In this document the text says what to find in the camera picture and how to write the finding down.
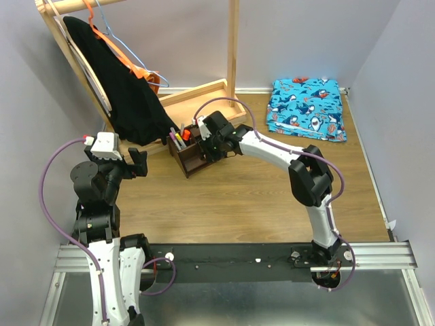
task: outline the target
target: wooden table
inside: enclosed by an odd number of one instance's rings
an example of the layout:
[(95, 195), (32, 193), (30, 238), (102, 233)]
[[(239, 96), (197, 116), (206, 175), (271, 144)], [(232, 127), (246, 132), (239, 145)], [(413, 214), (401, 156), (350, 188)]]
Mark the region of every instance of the wooden table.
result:
[[(258, 129), (295, 146), (318, 146), (342, 170), (345, 193), (333, 204), (335, 221), (350, 241), (388, 241), (373, 184), (345, 99), (348, 141), (331, 143), (267, 132), (268, 94), (239, 95)], [(307, 212), (293, 197), (288, 174), (256, 158), (219, 161), (186, 179), (167, 151), (148, 158), (146, 178), (123, 181), (118, 206), (121, 234), (144, 233), (150, 242), (311, 241)], [(339, 189), (335, 175), (334, 191)]]

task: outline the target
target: white wall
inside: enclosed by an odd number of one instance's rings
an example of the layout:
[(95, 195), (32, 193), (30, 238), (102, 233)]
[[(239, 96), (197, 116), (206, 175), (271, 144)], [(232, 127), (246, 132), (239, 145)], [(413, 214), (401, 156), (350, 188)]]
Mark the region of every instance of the white wall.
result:
[(435, 313), (435, 2), (402, 0), (350, 92), (394, 232), (409, 239)]
[[(0, 324), (33, 326), (61, 241), (39, 207), (39, 176), (55, 149), (101, 121), (33, 1), (2, 4), (0, 44)], [(46, 183), (48, 208), (67, 229), (76, 200), (69, 172), (82, 150), (55, 161)]]
[[(241, 0), (237, 87), (306, 75), (350, 86), (398, 2)], [(104, 11), (115, 34), (171, 87), (226, 76), (228, 1), (128, 0)], [(76, 16), (87, 20), (88, 12)]]

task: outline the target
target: blue hanger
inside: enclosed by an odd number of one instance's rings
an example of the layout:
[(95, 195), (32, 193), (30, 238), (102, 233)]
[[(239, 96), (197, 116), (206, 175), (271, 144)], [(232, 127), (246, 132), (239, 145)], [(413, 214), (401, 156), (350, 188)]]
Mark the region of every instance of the blue hanger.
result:
[(98, 5), (98, 8), (100, 9), (100, 13), (101, 13), (101, 17), (102, 17), (102, 19), (103, 19), (103, 21), (104, 21), (104, 24), (106, 25), (106, 33), (103, 33), (103, 34), (105, 34), (105, 35), (107, 35), (107, 36), (112, 36), (114, 39), (116, 39), (118, 42), (120, 42), (135, 58), (136, 58), (136, 60), (137, 61), (139, 61), (139, 63), (142, 65), (142, 67), (146, 70), (146, 71), (148, 71), (149, 73), (155, 73), (157, 76), (159, 76), (161, 79), (163, 79), (165, 82), (166, 82), (166, 85), (162, 85), (162, 84), (155, 84), (155, 83), (152, 83), (152, 82), (148, 82), (149, 84), (151, 84), (151, 85), (156, 85), (156, 86), (160, 86), (160, 87), (169, 87), (169, 82), (168, 82), (168, 80), (166, 79), (166, 78), (164, 78), (162, 75), (160, 75), (157, 71), (151, 71), (151, 70), (148, 70), (147, 69), (147, 67), (145, 66), (145, 64), (141, 61), (141, 59), (139, 59), (138, 57), (137, 57), (137, 55), (132, 51), (132, 50), (130, 50), (130, 48), (123, 42), (123, 41), (121, 41), (120, 39), (118, 39), (116, 36), (115, 36), (115, 34), (114, 34), (114, 32), (112, 32), (111, 31), (111, 28), (110, 28), (110, 26), (109, 26), (109, 23), (107, 22), (107, 20), (106, 20), (106, 17), (104, 16), (104, 12), (103, 12), (103, 8), (101, 8), (101, 5), (100, 5), (100, 3), (99, 3), (99, 1), (98, 0), (95, 0), (95, 2), (97, 3), (97, 5)]

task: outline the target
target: towel with shark print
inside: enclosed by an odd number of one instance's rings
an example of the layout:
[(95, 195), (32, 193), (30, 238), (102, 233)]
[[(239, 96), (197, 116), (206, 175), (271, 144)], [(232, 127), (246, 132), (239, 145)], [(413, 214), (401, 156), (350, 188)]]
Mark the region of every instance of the towel with shark print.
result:
[(276, 80), (266, 123), (269, 131), (279, 134), (323, 141), (347, 140), (340, 89), (332, 79)]

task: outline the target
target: wooden clothes rack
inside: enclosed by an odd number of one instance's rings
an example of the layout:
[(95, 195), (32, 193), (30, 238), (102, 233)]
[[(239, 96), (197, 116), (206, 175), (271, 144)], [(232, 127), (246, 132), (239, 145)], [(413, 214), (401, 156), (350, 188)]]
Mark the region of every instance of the wooden clothes rack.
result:
[[(100, 5), (109, 5), (125, 0), (99, 0)], [(96, 7), (95, 0), (88, 0), (91, 7)], [(194, 112), (206, 101), (222, 96), (235, 96), (236, 82), (236, 63), (237, 63), (237, 39), (239, 33), (239, 0), (228, 0), (228, 61), (227, 61), (227, 78), (213, 81), (208, 84), (197, 86), (183, 92), (164, 96), (160, 98), (164, 109), (169, 117), (180, 126), (184, 123), (186, 126), (192, 123)], [(108, 131), (114, 131), (110, 122), (111, 106), (107, 100), (104, 89), (101, 87), (92, 68), (73, 43), (68, 40), (61, 24), (54, 19), (57, 14), (69, 14), (79, 10), (86, 9), (82, 0), (61, 0), (53, 3), (54, 9), (46, 0), (35, 0), (36, 7), (41, 14), (44, 22), (47, 24), (50, 32), (53, 34), (59, 48), (71, 65), (74, 73), (77, 75), (80, 83), (91, 97), (94, 106), (103, 118)], [(207, 105), (202, 114), (210, 114), (216, 110), (221, 111), (224, 116), (233, 124), (240, 124), (246, 121), (246, 111), (239, 103), (234, 101), (216, 101)], [(127, 156), (127, 149), (136, 147), (139, 150), (146, 150), (149, 154), (162, 151), (166, 147), (160, 141), (155, 141), (145, 146), (122, 141), (120, 144), (121, 152)]]

